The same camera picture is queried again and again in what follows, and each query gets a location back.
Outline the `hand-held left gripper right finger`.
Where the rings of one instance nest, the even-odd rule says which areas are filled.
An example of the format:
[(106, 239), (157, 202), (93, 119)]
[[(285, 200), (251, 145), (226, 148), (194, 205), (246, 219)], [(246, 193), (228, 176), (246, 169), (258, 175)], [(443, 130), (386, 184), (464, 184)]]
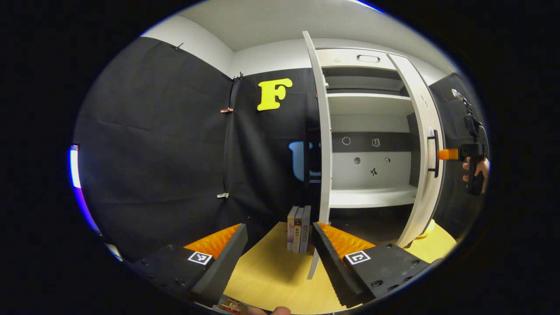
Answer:
[(430, 265), (392, 243), (374, 245), (320, 222), (312, 228), (314, 247), (336, 296), (348, 308), (392, 293)]

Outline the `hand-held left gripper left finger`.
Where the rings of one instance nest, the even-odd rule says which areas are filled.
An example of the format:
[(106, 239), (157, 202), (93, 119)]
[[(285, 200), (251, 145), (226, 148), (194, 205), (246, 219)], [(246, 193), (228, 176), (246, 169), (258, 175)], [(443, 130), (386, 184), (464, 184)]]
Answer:
[(172, 297), (214, 307), (240, 259), (246, 224), (228, 227), (184, 245), (171, 243), (135, 261), (131, 269)]

